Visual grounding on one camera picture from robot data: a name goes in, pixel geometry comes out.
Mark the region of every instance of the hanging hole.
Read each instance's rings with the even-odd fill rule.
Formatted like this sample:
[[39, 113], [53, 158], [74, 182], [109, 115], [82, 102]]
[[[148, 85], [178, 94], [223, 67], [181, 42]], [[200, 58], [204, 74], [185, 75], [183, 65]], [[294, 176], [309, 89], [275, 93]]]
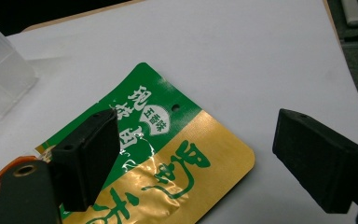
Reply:
[[173, 105], [172, 108], [171, 108], [171, 111], [173, 112], [176, 112], [180, 109], [180, 106], [179, 105]]
[[25, 175], [30, 175], [31, 173], [33, 173], [36, 170], [36, 166], [34, 165], [25, 165], [22, 166], [21, 168], [17, 169], [13, 175], [16, 177], [21, 177], [21, 176], [25, 176]]

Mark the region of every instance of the green and yellow package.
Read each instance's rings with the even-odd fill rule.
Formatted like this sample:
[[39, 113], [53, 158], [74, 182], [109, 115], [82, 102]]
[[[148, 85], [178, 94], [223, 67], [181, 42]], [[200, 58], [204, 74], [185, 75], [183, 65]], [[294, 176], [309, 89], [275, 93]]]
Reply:
[[117, 110], [120, 154], [95, 204], [63, 223], [195, 223], [254, 166], [254, 152], [147, 63], [37, 149]]

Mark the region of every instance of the white table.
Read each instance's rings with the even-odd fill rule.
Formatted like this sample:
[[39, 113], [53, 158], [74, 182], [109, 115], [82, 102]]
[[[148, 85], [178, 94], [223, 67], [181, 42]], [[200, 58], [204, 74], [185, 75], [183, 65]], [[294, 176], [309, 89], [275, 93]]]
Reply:
[[358, 144], [358, 93], [322, 1], [148, 0], [9, 40], [40, 79], [0, 123], [0, 168], [147, 62], [255, 151], [201, 223], [354, 223], [355, 204], [325, 214], [271, 151], [282, 107]]

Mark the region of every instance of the snack package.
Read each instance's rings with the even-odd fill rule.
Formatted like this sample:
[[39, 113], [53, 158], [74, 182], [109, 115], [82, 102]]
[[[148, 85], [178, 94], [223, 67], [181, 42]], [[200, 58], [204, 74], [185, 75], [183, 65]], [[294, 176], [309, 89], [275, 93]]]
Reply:
[[195, 223], [254, 166], [254, 152], [147, 63], [37, 148], [115, 108], [120, 155], [95, 204], [63, 223]]

